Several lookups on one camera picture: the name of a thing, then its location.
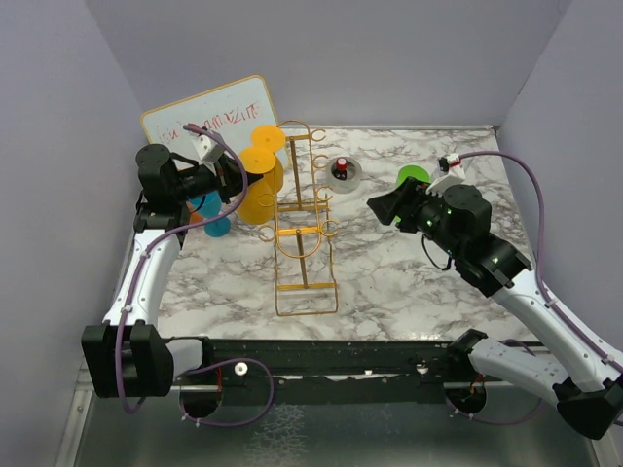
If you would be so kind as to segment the green plastic wine glass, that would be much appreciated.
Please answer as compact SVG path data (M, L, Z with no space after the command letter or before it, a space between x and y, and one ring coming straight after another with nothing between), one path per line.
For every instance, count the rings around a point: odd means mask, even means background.
M422 214L430 199L426 193L430 176L420 166L408 165L399 170L396 186L395 226L405 233L421 230Z

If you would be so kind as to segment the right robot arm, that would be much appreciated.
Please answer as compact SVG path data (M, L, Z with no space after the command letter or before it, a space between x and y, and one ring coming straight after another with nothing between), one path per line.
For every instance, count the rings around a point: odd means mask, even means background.
M555 406L577 433L601 439L622 415L621 351L539 285L526 256L491 233L492 207L476 187L454 185L440 196L426 188L409 177L367 204L381 224L420 233L444 250L463 280L515 315L552 355L542 360L469 331L447 357L449 373L506 380Z

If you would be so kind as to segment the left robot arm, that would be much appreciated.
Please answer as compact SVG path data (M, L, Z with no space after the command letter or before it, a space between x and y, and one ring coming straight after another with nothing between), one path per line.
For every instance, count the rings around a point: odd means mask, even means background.
M176 377L201 384L214 375L215 361L200 339L160 335L158 312L169 271L194 226L188 201L216 194L239 206L259 178L222 142L201 137L198 152L192 160L149 144L136 155L141 197L127 269L101 324L86 327L81 337L100 398L164 397Z

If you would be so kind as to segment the yellow plastic wine glass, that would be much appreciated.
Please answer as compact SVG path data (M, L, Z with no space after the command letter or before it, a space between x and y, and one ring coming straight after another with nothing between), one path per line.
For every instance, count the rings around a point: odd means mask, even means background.
M270 150L275 155L275 168L266 178L277 194L283 187L283 164L277 153L285 147L285 133L278 126L258 126L251 132L250 141L253 146Z
M274 214L274 191L264 176L272 173L276 157L268 149L251 146L240 153L240 159L246 172L259 175L260 179L249 183L247 193L238 207L238 216L249 225L264 224Z

